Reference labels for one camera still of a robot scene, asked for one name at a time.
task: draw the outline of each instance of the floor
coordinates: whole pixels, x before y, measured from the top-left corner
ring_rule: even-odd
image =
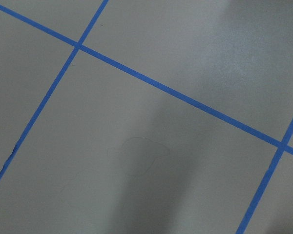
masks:
[[[293,234],[293,1],[0,0],[0,234]]]

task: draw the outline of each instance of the blue grout line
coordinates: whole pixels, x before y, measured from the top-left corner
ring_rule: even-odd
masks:
[[[16,142],[15,147],[12,151],[12,154],[9,156],[9,158],[5,161],[3,168],[0,171],[0,180],[2,179],[4,173],[6,172],[6,170],[8,169],[10,163],[12,162],[13,158],[15,157],[17,151],[19,150],[20,146],[22,145],[23,141],[25,140],[26,136],[28,135],[30,129],[32,128],[32,126],[34,125],[34,123],[36,122],[37,118],[39,117],[41,111],[43,110],[43,108],[45,107],[46,103],[48,102],[48,100],[50,99],[52,93],[54,92],[55,88],[57,87],[57,85],[59,84],[59,82],[61,81],[63,75],[65,74],[65,72],[67,71],[68,67],[70,66],[71,62],[73,61],[74,57],[77,55],[77,52],[79,50],[79,47],[81,46],[81,44],[84,42],[84,40],[86,39],[86,37],[88,36],[90,30],[92,29],[93,25],[95,24],[95,22],[97,21],[98,17],[100,16],[101,12],[104,10],[104,7],[106,6],[108,0],[103,0],[102,4],[100,5],[100,7],[98,8],[98,10],[96,11],[95,15],[93,16],[92,20],[90,21],[90,23],[88,24],[88,26],[86,27],[84,33],[82,34],[82,36],[80,37],[78,43],[75,45],[75,48],[73,49],[73,51],[71,52],[71,54],[69,55],[68,59],[66,60],[64,66],[62,67],[62,69],[60,70],[59,74],[57,75],[57,77],[55,78],[55,80],[53,81],[53,83],[51,84],[49,90],[47,91],[46,95],[44,96],[44,98],[42,99],[41,103],[39,104],[38,108],[36,109],[36,111],[34,112],[33,116],[31,117],[29,123],[27,124],[27,126],[25,127],[24,131],[22,132],[19,140]]]
[[[16,12],[14,12],[14,11],[12,11],[12,10],[2,6],[2,5],[0,5],[0,10],[5,12],[5,13],[7,13],[7,14],[9,14],[9,15],[11,15],[11,16],[13,16],[13,17],[15,17],[15,18],[17,18],[17,19],[19,19],[19,20],[22,20],[25,23],[28,23],[29,25],[31,25],[33,27],[36,27],[36,28],[44,31],[45,33],[47,33],[47,34],[49,34],[51,36],[54,36],[54,37],[62,40],[63,42],[66,42],[66,43],[68,43],[68,44],[70,44],[72,46],[77,46],[77,44],[78,44],[78,42],[76,42],[76,41],[74,41],[74,40],[72,40],[72,39],[70,39],[70,38],[68,38],[66,36],[63,36],[63,35],[55,32],[55,31],[53,31],[52,29],[49,29],[49,28],[47,28],[47,27],[45,27],[45,26],[43,26],[43,25],[41,25],[41,24],[39,24],[39,23],[37,23],[37,22],[35,22],[35,21],[25,17],[25,16],[22,16],[19,13],[16,13]],[[148,78],[147,76],[145,76],[145,75],[143,75],[143,74],[141,74],[139,72],[136,72],[133,69],[131,69],[129,67],[126,67],[126,66],[124,66],[124,65],[122,65],[122,64],[120,64],[120,63],[118,63],[118,62],[116,62],[114,60],[112,60],[111,58],[108,58],[108,57],[106,57],[106,56],[104,56],[104,55],[102,55],[102,54],[100,54],[100,53],[98,53],[98,52],[96,52],[94,50],[91,50],[90,48],[88,48],[86,46],[82,46],[81,50],[83,50],[84,52],[86,52],[86,53],[88,53],[88,54],[90,54],[90,55],[92,55],[92,56],[94,56],[94,57],[96,57],[96,58],[98,58],[98,59],[100,59],[100,60],[102,60],[102,61],[104,61],[104,62],[106,62],[106,63],[108,63],[108,64],[110,64],[110,65],[112,65],[112,66],[114,66],[114,67],[116,67],[116,68],[118,68],[118,69],[120,69],[120,70],[122,70],[122,71],[124,71],[124,72],[126,72],[128,74],[130,74],[130,75],[132,75],[132,76],[134,76],[134,77],[136,77],[136,78],[146,77],[147,80],[152,80],[151,78]],[[245,131],[245,132],[247,132],[247,133],[249,133],[249,134],[252,134],[253,136],[255,136],[255,137],[257,137],[257,138],[259,138],[259,139],[261,139],[261,140],[263,140],[263,141],[265,141],[265,142],[267,142],[267,143],[269,143],[269,144],[271,144],[273,146],[276,146],[276,147],[279,146],[280,141],[272,138],[271,136],[268,136],[268,135],[266,135],[266,134],[264,134],[264,133],[262,133],[262,132],[260,132],[260,131],[258,131],[256,129],[254,129],[252,127],[249,127],[248,125],[246,125],[246,124],[244,124],[244,123],[242,123],[240,121],[237,121],[237,120],[235,120],[235,119],[233,119],[233,118],[231,118],[231,117],[229,117],[229,116],[227,116],[227,115],[225,115],[225,114],[223,114],[223,113],[221,113],[219,111],[216,111],[216,110],[214,110],[214,109],[212,109],[212,108],[210,108],[210,107],[208,107],[208,106],[206,106],[206,105],[204,105],[202,103],[199,103],[199,104],[200,104],[200,106],[203,107],[203,109],[201,109],[200,107],[197,107],[195,105],[193,105],[193,106],[195,106],[195,107],[197,107],[197,108],[199,108],[199,109],[201,109],[203,111],[211,110],[210,112],[209,111],[206,111],[206,112],[211,114],[211,115],[213,115],[213,116],[215,116],[215,117],[217,117],[217,118],[219,118],[219,119],[221,119],[221,120],[223,120],[223,121],[225,121],[225,122],[227,122],[227,123],[229,123],[229,124],[231,124],[231,125],[233,125],[233,126],[235,126],[235,127],[237,127],[237,128],[239,128],[239,129],[241,129],[241,130],[243,130],[243,131]],[[293,155],[293,148],[292,147],[286,147],[285,151]]]
[[[257,188],[257,191],[236,231],[236,234],[243,234],[246,227],[248,226],[250,219],[252,218],[254,211],[282,157],[283,152],[285,151],[285,148],[287,147],[291,137],[293,135],[293,118],[289,124],[289,127],[287,129],[287,131],[285,132],[281,144],[279,145],[277,151],[275,152],[271,164],[269,165],[269,168],[267,169],[262,181],[260,182],[260,185]]]
[[[5,13],[7,13],[8,15],[11,15],[11,16],[13,16],[13,17],[25,22],[25,23],[30,24],[31,26],[33,26],[35,28],[38,28],[38,29],[44,31],[45,33],[47,33],[47,34],[49,34],[51,36],[54,36],[57,39],[60,39],[60,40],[62,40],[64,42],[66,42],[67,44],[70,44],[72,46],[77,45],[77,42],[75,42],[74,40],[72,40],[72,39],[70,39],[70,38],[68,38],[68,37],[66,37],[66,36],[64,36],[64,35],[62,35],[60,33],[57,33],[55,31],[53,31],[52,29],[47,28],[47,27],[45,27],[45,26],[43,26],[43,25],[41,25],[41,24],[39,24],[39,23],[37,23],[37,22],[35,22],[35,21],[25,17],[25,16],[22,16],[19,13],[16,13],[15,11],[12,11],[12,10],[2,6],[2,5],[0,5],[0,10],[5,12]]]

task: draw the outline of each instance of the gray floor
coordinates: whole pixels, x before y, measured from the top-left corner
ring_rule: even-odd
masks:
[[[100,3],[0,0],[73,40]],[[110,0],[84,45],[277,140],[293,117],[293,1]],[[0,11],[0,170],[72,49]],[[0,234],[233,234],[275,151],[79,51],[0,182]],[[293,155],[245,233],[293,234]]]

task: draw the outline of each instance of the blue line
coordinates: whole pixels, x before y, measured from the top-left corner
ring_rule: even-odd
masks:
[[[99,9],[102,10],[104,8],[104,5],[106,5],[106,4],[107,4],[107,1],[104,1],[101,4],[101,6],[99,7]],[[41,25],[41,24],[39,24],[39,23],[37,23],[37,22],[35,22],[35,21],[25,17],[25,16],[22,16],[19,13],[16,13],[16,12],[14,12],[14,11],[12,11],[12,10],[2,6],[2,5],[0,5],[0,10],[2,10],[3,12],[5,12],[5,13],[7,13],[7,14],[9,14],[9,15],[11,15],[11,16],[19,19],[19,20],[22,20],[23,22],[28,23],[29,25],[34,26],[34,27],[44,31],[45,33],[47,33],[47,34],[49,34],[51,36],[54,36],[54,37],[66,42],[66,43],[68,43],[68,44],[70,44],[72,46],[77,46],[77,44],[78,44],[78,42],[76,42],[76,41],[74,41],[74,40],[72,40],[72,39],[70,39],[70,38],[68,38],[66,36],[63,36],[63,35],[55,32],[55,31],[53,31],[52,29],[49,29],[49,28],[47,28],[47,27],[45,27],[45,26],[43,26],[43,25]],[[90,48],[88,48],[86,46],[82,46],[81,50],[83,50],[84,52],[86,52],[86,53],[88,53],[88,54],[90,54],[90,55],[92,55],[92,56],[94,56],[94,57],[96,57],[96,58],[98,58],[98,59],[100,59],[100,60],[102,60],[102,61],[104,61],[104,62],[106,62],[106,63],[108,63],[108,64],[110,64],[110,65],[112,65],[112,66],[114,66],[114,67],[116,67],[116,68],[118,68],[118,69],[120,69],[120,70],[122,70],[122,71],[124,71],[124,72],[126,72],[126,73],[128,73],[128,74],[130,74],[132,76],[134,76],[134,77],[136,77],[136,78],[138,78],[138,79],[141,79],[141,80],[143,80],[145,82],[147,82],[146,80],[152,80],[151,78],[148,78],[145,75],[143,75],[143,74],[141,74],[139,72],[136,72],[136,71],[132,70],[131,68],[126,67],[126,66],[124,66],[124,65],[122,65],[122,64],[120,64],[120,63],[118,63],[118,62],[116,62],[114,60],[112,60],[111,58],[108,58],[108,57],[106,57],[106,56],[104,56],[104,55],[102,55],[102,54],[100,54],[100,53],[98,53],[98,52],[96,52],[94,50],[91,50]],[[158,83],[158,82],[155,81],[155,80],[153,80],[153,81],[147,82],[147,83],[153,85],[154,87],[157,87],[156,83]],[[244,124],[242,122],[239,122],[239,121],[237,121],[237,120],[235,120],[235,119],[233,119],[233,118],[231,118],[231,117],[229,117],[229,116],[227,116],[227,115],[225,115],[225,114],[223,114],[223,113],[221,113],[219,111],[216,111],[216,110],[214,110],[214,109],[212,109],[212,108],[210,108],[210,107],[208,107],[208,106],[206,106],[206,105],[204,105],[202,103],[200,103],[200,105],[202,106],[202,108],[200,108],[198,106],[195,106],[195,105],[193,105],[193,106],[195,106],[195,107],[199,108],[200,110],[203,110],[203,111],[205,111],[205,112],[207,112],[207,113],[209,113],[209,114],[211,114],[211,115],[213,115],[213,116],[215,116],[215,117],[217,117],[217,118],[219,118],[219,119],[221,119],[221,120],[223,120],[223,121],[225,121],[225,122],[227,122],[227,123],[229,123],[229,124],[231,124],[231,125],[233,125],[233,126],[235,126],[237,128],[239,128],[239,129],[241,129],[241,130],[243,130],[243,131],[245,131],[245,132],[247,132],[249,134],[252,134],[253,136],[255,136],[255,137],[257,137],[257,138],[259,138],[259,139],[261,139],[261,140],[263,140],[263,141],[265,141],[265,142],[267,142],[269,144],[272,144],[273,146],[276,146],[276,147],[279,146],[280,141],[278,141],[278,140],[276,140],[276,139],[274,139],[274,138],[272,138],[272,137],[270,137],[270,136],[268,136],[268,135],[266,135],[266,134],[264,134],[264,133],[262,133],[262,132],[260,132],[258,130],[255,130],[254,128],[251,128],[251,127],[247,126],[246,124]],[[290,153],[290,154],[293,154],[293,148],[292,147],[286,147],[286,151],[288,153]]]
[[[100,5],[100,7],[96,11],[95,15],[93,16],[92,20],[90,21],[90,23],[86,27],[86,29],[85,29],[84,33],[82,34],[81,38],[79,39],[78,43],[75,45],[72,53],[69,55],[68,59],[66,60],[64,66],[62,67],[62,69],[60,70],[59,74],[57,75],[57,77],[55,78],[53,83],[51,84],[48,92],[46,93],[46,95],[42,99],[42,101],[39,104],[37,110],[34,112],[34,114],[31,117],[29,123],[27,124],[27,126],[24,129],[24,131],[22,132],[19,140],[16,142],[15,147],[14,147],[14,149],[12,151],[12,154],[5,161],[5,163],[3,165],[3,168],[0,171],[0,180],[3,177],[4,173],[6,172],[6,170],[8,169],[10,163],[12,162],[13,158],[15,157],[17,151],[19,150],[19,148],[22,145],[23,141],[25,140],[26,136],[28,135],[30,129],[32,128],[32,126],[36,122],[36,120],[37,120],[38,116],[40,115],[41,111],[43,110],[43,108],[45,107],[46,103],[50,99],[50,97],[51,97],[52,93],[54,92],[55,88],[57,87],[57,85],[59,84],[60,80],[64,76],[65,72],[67,71],[68,67],[70,66],[71,62],[73,61],[74,57],[76,56],[76,54],[77,54],[77,52],[79,50],[79,47],[81,46],[81,44],[84,42],[84,40],[88,36],[90,30],[92,29],[92,27],[95,24],[96,20],[100,16],[100,14],[103,11],[104,7],[106,6],[107,2],[108,2],[108,0],[103,0],[102,4]]]
[[[156,87],[156,88],[158,88],[158,89],[160,89],[160,90],[162,90],[162,91],[164,91],[164,92],[166,92],[166,93],[168,93],[168,94],[170,94],[170,95],[172,95],[172,96],[174,96],[174,97],[176,97],[176,98],[178,98],[178,99],[180,99],[180,100],[182,100],[182,101],[184,101],[184,102],[186,102],[186,103],[188,103],[188,104],[190,104],[200,110],[202,110],[202,111],[204,111],[204,112],[206,112],[206,113],[208,113],[208,114],[210,114],[210,115],[212,115],[212,116],[215,116],[216,118],[219,118],[222,121],[227,122],[227,123],[239,128],[239,129],[271,144],[271,145],[278,147],[280,144],[280,141],[272,138],[271,136],[268,136],[268,135],[254,129],[254,128],[252,128],[252,127],[250,127],[240,121],[237,121],[237,120],[235,120],[235,119],[233,119],[233,118],[231,118],[231,117],[229,117],[219,111],[216,111],[205,104],[202,104],[202,103],[200,103],[200,102],[198,102],[198,101],[196,101],[196,100],[194,100],[194,99],[192,99],[192,98],[190,98],[190,97],[188,97],[188,96],[186,96],[186,95],[184,95],[184,94],[182,94],[172,88],[169,88],[168,86],[166,86],[166,85],[164,85],[154,79],[151,79],[151,78],[149,78],[149,77],[147,77],[147,76],[145,76],[145,75],[143,75],[143,74],[141,74],[141,73],[139,73],[129,67],[122,65],[121,63],[119,63],[115,60],[112,60],[111,58],[109,58],[107,56],[100,54],[97,51],[94,51],[94,50],[92,50],[86,46],[83,46],[83,45],[80,47],[80,50],[82,50],[82,51],[84,51],[84,52],[86,52],[86,53],[88,53],[88,54],[90,54],[90,55],[92,55],[92,56],[94,56],[94,57],[96,57],[96,58],[98,58],[98,59],[100,59],[100,60],[102,60],[102,61],[104,61],[104,62],[106,62],[106,63],[108,63],[108,64],[110,64],[110,65],[112,65],[112,66],[114,66],[114,67],[116,67],[116,68],[118,68],[118,69],[120,69],[120,70],[122,70],[122,71],[124,71],[124,72],[126,72],[126,73],[128,73],[128,74],[130,74],[130,75],[132,75],[132,76],[134,76],[134,77],[136,77],[136,78],[138,78],[138,79],[140,79],[140,80],[142,80],[142,81],[144,81],[144,82],[146,82],[146,83],[148,83],[148,84],[150,84],[150,85],[152,85],[152,86],[154,86],[154,87]]]
[[[293,135],[293,119],[291,120],[289,127],[283,136],[280,146],[278,147],[277,151],[275,152],[272,158],[269,168],[267,169],[262,181],[260,182],[259,187],[257,188],[257,191],[240,223],[240,226],[238,227],[236,231],[236,234],[244,233],[292,135]]]
[[[49,28],[47,28],[47,27],[45,27],[45,26],[43,26],[43,25],[41,25],[41,24],[39,24],[39,23],[37,23],[37,22],[35,22],[35,21],[25,17],[25,16],[22,16],[19,13],[16,13],[15,11],[12,11],[12,10],[2,6],[2,5],[0,5],[0,10],[5,12],[5,13],[7,13],[8,15],[11,15],[11,16],[13,16],[13,17],[25,22],[25,23],[28,23],[31,26],[33,26],[35,28],[38,28],[38,29],[44,31],[45,33],[47,33],[47,34],[49,34],[51,36],[54,36],[55,38],[60,39],[60,40],[66,42],[66,43],[68,43],[68,44],[70,44],[72,46],[76,46],[76,44],[77,44],[77,42],[73,41],[72,39],[70,39],[70,38],[68,38],[68,37],[66,37],[66,36],[64,36],[64,35],[62,35],[60,33],[57,33],[55,31],[53,31],[52,29],[49,29]]]

